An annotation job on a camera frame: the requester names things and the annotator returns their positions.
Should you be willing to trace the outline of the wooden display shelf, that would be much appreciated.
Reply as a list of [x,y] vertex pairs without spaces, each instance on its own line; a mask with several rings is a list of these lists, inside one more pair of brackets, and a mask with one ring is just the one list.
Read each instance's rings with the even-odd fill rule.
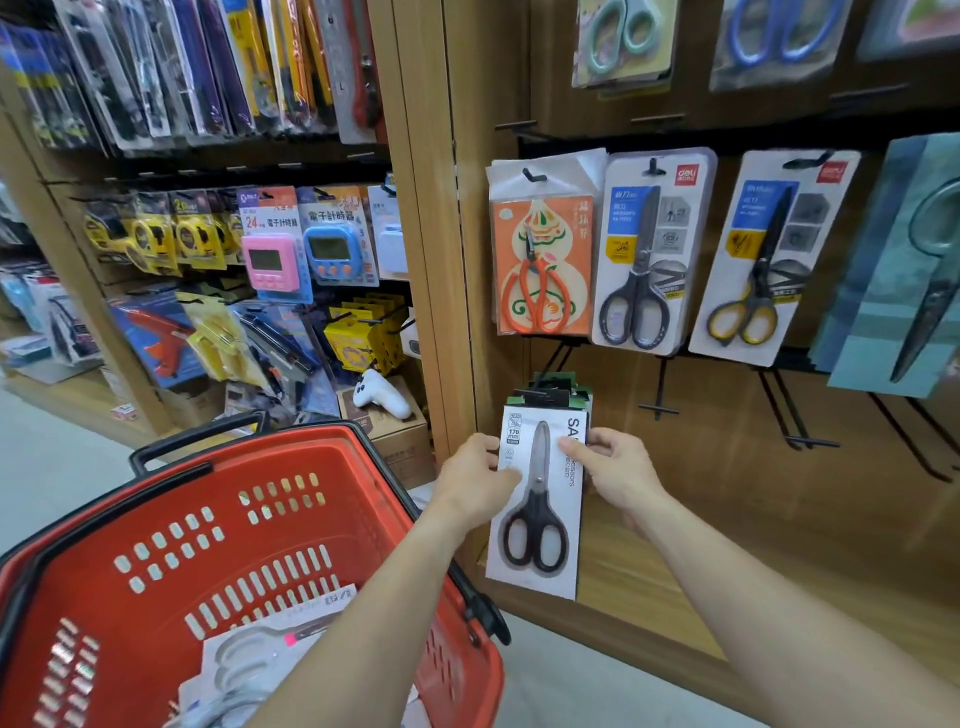
[[[825,243],[788,345],[808,345],[843,276],[890,140],[960,132],[960,51],[861,64],[858,37],[873,0],[854,0],[834,70],[795,85],[712,94],[721,0],[680,0],[675,72],[665,93],[599,100],[570,85],[575,0],[368,0],[387,145],[249,140],[121,161],[51,151],[34,135],[14,77],[0,62],[0,174],[39,247],[60,274],[108,365],[131,394],[134,423],[71,412],[86,428],[119,428],[141,446],[183,418],[114,322],[106,299],[146,276],[103,264],[82,231],[79,196],[106,185],[204,182],[366,183],[390,162],[410,231],[411,293],[423,347],[434,452],[449,456],[476,427],[498,431],[509,394],[552,363],[545,339],[498,336],[486,166],[606,142],[612,150],[704,146],[718,154],[691,309],[700,304],[740,158],[750,150],[864,153]],[[584,344],[563,359],[594,393],[595,421],[641,437],[667,490],[748,551],[960,685],[960,464],[901,398],[883,402],[929,458],[928,476],[867,394],[800,372],[783,378],[816,438],[837,449],[795,451],[777,428],[757,374],[742,363],[675,358],[667,407],[654,421],[659,362]],[[927,403],[960,440],[960,383]]]

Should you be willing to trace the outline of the orange scissors pack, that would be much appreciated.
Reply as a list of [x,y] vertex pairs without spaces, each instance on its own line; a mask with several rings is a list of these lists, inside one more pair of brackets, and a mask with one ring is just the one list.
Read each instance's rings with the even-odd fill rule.
[[486,167],[498,335],[588,337],[604,148]]

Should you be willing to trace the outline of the row of hanging knife packs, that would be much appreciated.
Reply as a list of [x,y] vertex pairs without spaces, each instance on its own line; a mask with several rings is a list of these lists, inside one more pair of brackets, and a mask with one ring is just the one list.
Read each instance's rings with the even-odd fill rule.
[[0,0],[0,63],[49,150],[387,142],[367,0]]

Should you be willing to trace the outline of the pink timer pack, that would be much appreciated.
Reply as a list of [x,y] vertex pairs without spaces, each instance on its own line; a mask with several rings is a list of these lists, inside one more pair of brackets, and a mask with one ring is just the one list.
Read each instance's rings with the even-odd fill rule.
[[296,190],[292,186],[240,186],[236,190],[242,256],[259,301],[291,306],[314,303]]

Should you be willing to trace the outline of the black scissors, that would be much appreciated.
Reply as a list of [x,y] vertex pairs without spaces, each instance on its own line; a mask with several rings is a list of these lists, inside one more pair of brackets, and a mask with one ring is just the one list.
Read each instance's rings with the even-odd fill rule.
[[568,601],[577,597],[584,468],[558,442],[584,444],[591,413],[582,397],[572,402],[505,406],[498,470],[517,470],[520,481],[490,522],[486,550],[488,579]]

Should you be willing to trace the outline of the person's left hand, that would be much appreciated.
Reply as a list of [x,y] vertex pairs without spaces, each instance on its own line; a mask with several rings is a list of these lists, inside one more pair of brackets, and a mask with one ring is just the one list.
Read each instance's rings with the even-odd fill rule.
[[512,494],[497,496],[491,484],[499,450],[498,437],[475,433],[444,462],[423,515],[431,533],[460,543],[507,506]]

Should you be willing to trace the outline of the white device pack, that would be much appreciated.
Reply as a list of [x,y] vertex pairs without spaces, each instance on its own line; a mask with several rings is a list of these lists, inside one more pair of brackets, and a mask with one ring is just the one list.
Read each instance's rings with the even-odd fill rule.
[[367,188],[369,222],[381,280],[409,282],[402,220],[393,172]]

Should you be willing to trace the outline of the person's right hand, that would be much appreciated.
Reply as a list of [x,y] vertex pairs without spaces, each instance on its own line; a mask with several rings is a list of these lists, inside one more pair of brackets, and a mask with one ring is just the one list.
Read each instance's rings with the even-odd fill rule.
[[585,443],[601,446],[601,465],[588,474],[593,488],[640,531],[658,506],[669,501],[642,440],[606,427],[593,427]]

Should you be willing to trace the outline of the yellow tool pack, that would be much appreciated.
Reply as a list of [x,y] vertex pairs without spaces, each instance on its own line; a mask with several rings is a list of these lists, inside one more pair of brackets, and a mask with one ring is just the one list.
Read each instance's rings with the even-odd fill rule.
[[222,297],[186,291],[175,297],[194,329],[186,342],[210,379],[263,387],[258,361]]

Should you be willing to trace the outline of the grey scissors pack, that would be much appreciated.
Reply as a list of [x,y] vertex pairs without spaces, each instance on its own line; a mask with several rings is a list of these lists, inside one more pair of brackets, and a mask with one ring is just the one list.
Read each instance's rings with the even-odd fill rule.
[[347,585],[206,639],[163,728],[244,728],[356,594]]

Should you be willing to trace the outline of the person's left forearm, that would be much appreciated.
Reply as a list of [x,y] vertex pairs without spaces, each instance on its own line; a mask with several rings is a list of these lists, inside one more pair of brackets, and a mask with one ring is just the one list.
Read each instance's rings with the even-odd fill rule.
[[245,728],[399,728],[466,528],[433,503]]

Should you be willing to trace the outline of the black scissors blister pack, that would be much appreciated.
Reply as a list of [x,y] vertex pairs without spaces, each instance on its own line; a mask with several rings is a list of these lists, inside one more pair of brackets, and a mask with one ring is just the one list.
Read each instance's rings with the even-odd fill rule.
[[607,158],[591,344],[657,357],[678,352],[716,169],[707,147]]

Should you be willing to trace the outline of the yellow-black scissors blister pack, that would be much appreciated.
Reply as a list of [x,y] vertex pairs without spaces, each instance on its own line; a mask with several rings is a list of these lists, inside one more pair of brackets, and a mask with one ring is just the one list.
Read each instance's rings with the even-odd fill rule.
[[855,150],[744,153],[690,354],[774,364],[860,161]]

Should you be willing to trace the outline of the grey glue gun pack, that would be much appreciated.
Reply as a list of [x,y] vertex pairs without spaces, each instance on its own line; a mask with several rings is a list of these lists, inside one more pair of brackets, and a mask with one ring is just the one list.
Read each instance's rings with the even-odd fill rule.
[[270,397],[292,418],[338,419],[330,362],[292,304],[244,300],[229,311],[268,382]]

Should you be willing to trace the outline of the brown cardboard box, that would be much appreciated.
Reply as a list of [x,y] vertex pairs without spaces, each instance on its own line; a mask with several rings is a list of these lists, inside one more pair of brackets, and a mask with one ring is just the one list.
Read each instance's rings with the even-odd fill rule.
[[412,408],[409,418],[395,418],[377,404],[355,406],[352,387],[339,390],[337,399],[342,417],[354,421],[366,433],[401,484],[411,490],[437,478],[428,421],[403,377],[391,376],[388,381]]

